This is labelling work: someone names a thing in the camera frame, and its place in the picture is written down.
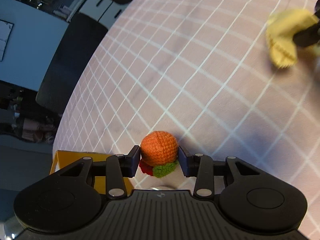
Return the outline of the yellow cloth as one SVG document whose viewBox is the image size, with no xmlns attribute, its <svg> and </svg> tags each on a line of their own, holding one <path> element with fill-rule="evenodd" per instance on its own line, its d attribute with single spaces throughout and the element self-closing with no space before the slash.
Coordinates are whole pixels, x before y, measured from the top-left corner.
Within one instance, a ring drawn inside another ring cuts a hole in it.
<svg viewBox="0 0 320 240">
<path fill-rule="evenodd" d="M 266 43 L 275 67 L 287 68 L 297 63 L 299 46 L 293 42 L 293 36 L 316 23 L 319 23 L 319 12 L 313 14 L 306 9 L 288 9 L 268 17 Z M 319 55 L 318 45 L 309 46 L 315 55 Z"/>
</svg>

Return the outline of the orange crochet toy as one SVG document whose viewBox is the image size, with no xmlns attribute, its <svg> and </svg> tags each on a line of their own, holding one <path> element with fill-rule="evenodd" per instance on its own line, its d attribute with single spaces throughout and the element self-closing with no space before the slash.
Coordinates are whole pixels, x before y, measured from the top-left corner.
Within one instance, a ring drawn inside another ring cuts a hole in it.
<svg viewBox="0 0 320 240">
<path fill-rule="evenodd" d="M 148 134 L 140 144 L 139 167 L 144 174 L 163 178 L 174 172 L 178 165 L 178 142 L 165 131 Z"/>
</svg>

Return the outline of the clear plastic water bottle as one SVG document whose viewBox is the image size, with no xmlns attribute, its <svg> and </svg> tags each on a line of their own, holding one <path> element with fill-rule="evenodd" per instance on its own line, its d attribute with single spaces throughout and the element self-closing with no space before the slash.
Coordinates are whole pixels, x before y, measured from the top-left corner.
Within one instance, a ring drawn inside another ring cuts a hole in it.
<svg viewBox="0 0 320 240">
<path fill-rule="evenodd" d="M 154 186 L 154 187 L 149 188 L 149 190 L 154 190 L 154 191 L 170 191 L 170 190 L 174 190 L 174 188 L 168 187 L 168 186 Z"/>
</svg>

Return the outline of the orange white storage box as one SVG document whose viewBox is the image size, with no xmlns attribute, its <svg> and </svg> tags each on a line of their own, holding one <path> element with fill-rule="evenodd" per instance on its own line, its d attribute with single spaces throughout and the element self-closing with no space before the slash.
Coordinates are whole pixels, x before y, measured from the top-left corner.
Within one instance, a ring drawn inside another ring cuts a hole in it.
<svg viewBox="0 0 320 240">
<path fill-rule="evenodd" d="M 91 179 L 92 181 L 91 185 L 100 194 L 105 194 L 106 193 L 105 161 L 108 157 L 110 157 L 109 154 L 57 150 L 54 153 L 53 163 L 52 163 L 49 174 L 51 175 L 56 171 L 84 157 L 91 157 L 93 160 L 93 165 L 89 170 L 89 179 Z M 134 187 L 131 184 L 129 178 L 124 178 L 124 181 L 127 189 L 127 194 L 129 195 L 134 189 Z"/>
</svg>

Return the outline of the pink checkered tablecloth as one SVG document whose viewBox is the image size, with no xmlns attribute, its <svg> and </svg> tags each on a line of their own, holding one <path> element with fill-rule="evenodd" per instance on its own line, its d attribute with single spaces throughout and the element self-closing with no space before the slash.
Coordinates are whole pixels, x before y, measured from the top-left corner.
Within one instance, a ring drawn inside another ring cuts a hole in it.
<svg viewBox="0 0 320 240">
<path fill-rule="evenodd" d="M 319 239 L 319 59 L 274 68 L 267 18 L 317 0 L 133 0 L 73 90 L 53 144 L 128 153 L 166 131 L 190 153 L 236 156 L 302 191 Z"/>
</svg>

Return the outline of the black chair left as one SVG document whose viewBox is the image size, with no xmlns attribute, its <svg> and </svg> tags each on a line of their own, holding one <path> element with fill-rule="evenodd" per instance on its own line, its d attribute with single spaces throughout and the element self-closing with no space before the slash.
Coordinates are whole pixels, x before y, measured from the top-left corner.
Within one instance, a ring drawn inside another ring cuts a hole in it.
<svg viewBox="0 0 320 240">
<path fill-rule="evenodd" d="M 42 80 L 36 102 L 63 114 L 82 72 L 108 29 L 82 13 L 69 23 Z"/>
</svg>

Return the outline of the white cabinet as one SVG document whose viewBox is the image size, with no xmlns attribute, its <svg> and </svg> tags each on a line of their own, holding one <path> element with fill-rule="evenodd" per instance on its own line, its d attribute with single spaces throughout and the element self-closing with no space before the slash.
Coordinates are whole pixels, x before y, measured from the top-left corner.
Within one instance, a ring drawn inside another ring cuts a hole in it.
<svg viewBox="0 0 320 240">
<path fill-rule="evenodd" d="M 110 30 L 128 5 L 128 3 L 118 4 L 113 0 L 78 0 L 71 8 L 67 22 L 70 22 L 73 16 L 79 12 Z"/>
</svg>

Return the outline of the wall picture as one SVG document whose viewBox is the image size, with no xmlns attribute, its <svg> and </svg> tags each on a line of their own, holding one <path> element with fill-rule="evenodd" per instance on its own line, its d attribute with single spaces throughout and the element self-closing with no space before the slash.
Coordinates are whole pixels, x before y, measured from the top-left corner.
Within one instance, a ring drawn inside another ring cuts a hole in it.
<svg viewBox="0 0 320 240">
<path fill-rule="evenodd" d="M 5 48 L 7 46 L 7 42 L 8 42 L 8 39 L 11 34 L 13 26 L 14 26 L 14 24 L 12 24 L 12 23 L 0 20 L 0 61 L 3 60 Z"/>
</svg>

